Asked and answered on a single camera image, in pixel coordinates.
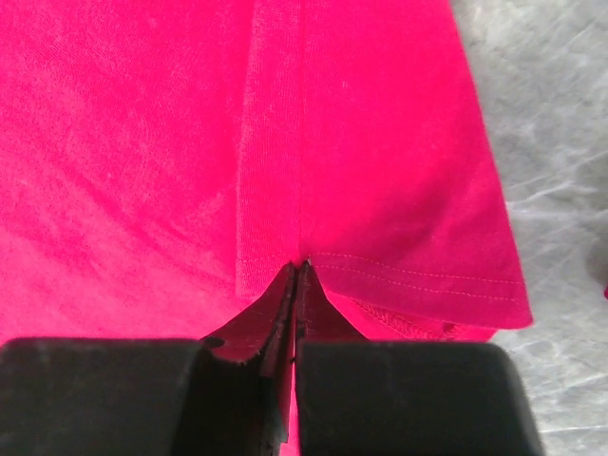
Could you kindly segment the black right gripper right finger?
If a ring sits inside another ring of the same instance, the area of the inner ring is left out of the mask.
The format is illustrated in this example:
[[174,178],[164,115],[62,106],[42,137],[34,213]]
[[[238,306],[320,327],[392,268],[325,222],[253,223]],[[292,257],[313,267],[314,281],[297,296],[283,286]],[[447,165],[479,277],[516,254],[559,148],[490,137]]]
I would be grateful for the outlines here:
[[310,264],[294,312],[302,454],[543,454],[521,377],[498,346],[369,340]]

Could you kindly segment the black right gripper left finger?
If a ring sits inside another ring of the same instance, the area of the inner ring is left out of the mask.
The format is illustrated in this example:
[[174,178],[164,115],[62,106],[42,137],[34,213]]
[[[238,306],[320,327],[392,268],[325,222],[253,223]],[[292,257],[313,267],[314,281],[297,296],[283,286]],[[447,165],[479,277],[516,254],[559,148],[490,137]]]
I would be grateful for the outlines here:
[[295,267],[200,339],[16,338],[5,455],[276,455],[287,440]]

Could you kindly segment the crimson red t shirt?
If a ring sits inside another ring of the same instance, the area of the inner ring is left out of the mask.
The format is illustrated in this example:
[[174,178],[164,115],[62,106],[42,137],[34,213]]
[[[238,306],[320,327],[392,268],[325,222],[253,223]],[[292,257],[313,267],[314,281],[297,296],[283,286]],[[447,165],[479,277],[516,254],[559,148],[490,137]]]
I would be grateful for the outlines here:
[[2,3],[3,341],[200,337],[307,259],[605,454],[606,3]]

